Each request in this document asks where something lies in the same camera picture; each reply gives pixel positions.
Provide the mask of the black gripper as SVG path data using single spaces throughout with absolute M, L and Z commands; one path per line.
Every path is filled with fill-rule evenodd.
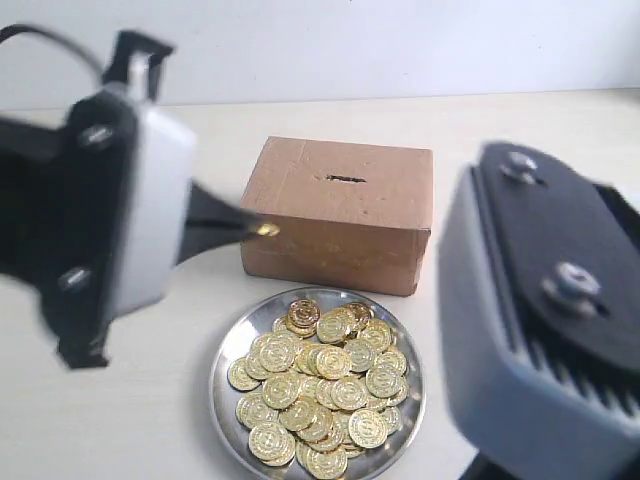
M 1 118 L 1 275 L 43 298 L 90 292 L 90 123 Z

